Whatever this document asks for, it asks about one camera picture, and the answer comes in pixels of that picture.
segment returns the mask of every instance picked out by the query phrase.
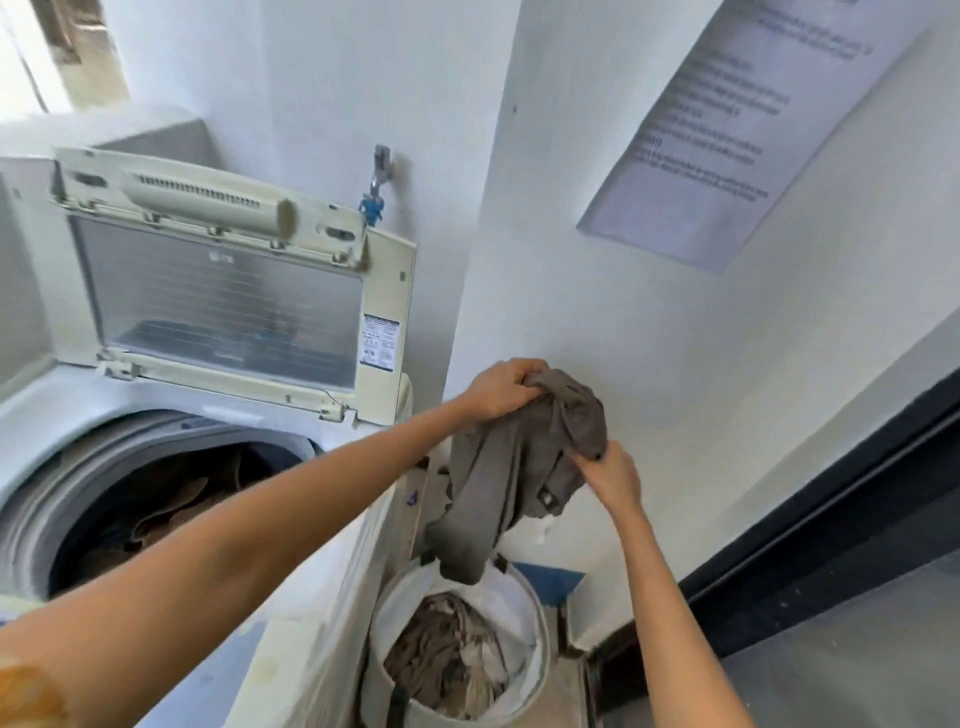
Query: paper sign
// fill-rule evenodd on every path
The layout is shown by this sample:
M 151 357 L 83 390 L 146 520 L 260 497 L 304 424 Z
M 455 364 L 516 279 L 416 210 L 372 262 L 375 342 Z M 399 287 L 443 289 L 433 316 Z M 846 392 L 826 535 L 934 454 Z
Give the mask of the paper sign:
M 580 229 L 722 271 L 932 15 L 928 0 L 727 0 Z
M 396 340 L 400 322 L 365 313 L 363 317 L 363 350 L 360 363 L 392 372 L 396 368 Z

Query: white plastic panel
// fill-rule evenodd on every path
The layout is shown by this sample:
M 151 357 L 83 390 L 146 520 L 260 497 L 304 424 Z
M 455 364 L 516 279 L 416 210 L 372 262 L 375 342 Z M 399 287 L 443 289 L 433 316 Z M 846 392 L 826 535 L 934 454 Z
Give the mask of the white plastic panel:
M 289 258 L 71 216 L 103 343 L 353 389 L 363 282 Z

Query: open lid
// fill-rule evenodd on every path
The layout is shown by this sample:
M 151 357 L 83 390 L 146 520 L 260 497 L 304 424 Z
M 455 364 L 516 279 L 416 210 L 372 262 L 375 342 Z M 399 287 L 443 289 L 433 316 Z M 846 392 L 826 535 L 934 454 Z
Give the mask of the open lid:
M 416 246 L 207 167 L 90 149 L 56 162 L 49 209 L 85 289 L 69 303 L 97 339 L 72 363 L 393 423 Z

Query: laundry basket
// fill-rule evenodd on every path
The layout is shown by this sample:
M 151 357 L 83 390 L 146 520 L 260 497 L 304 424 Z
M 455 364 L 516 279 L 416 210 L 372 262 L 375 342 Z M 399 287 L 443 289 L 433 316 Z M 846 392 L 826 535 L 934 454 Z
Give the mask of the laundry basket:
M 361 721 L 367 728 L 495 728 L 517 720 L 540 694 L 549 664 L 546 619 L 533 588 L 502 558 L 489 561 L 483 577 L 473 586 L 444 579 L 437 561 L 423 562 L 415 561 L 397 574 L 376 605 L 360 693 Z M 431 595 L 448 592 L 463 599 L 498 632 L 506 631 L 528 648 L 522 668 L 513 674 L 506 690 L 475 720 L 448 717 L 421 705 L 384 668 L 390 649 L 420 603 Z

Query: top-load washing machine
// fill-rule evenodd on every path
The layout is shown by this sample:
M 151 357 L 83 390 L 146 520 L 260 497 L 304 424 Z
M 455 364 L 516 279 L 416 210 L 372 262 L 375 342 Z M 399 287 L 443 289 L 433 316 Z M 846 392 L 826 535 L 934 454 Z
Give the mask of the top-load washing machine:
M 69 588 L 156 463 L 233 449 L 256 479 L 409 416 L 412 243 L 170 159 L 59 148 L 0 173 L 56 360 L 0 402 L 0 594 Z M 347 723 L 400 507 L 395 486 L 144 724 Z

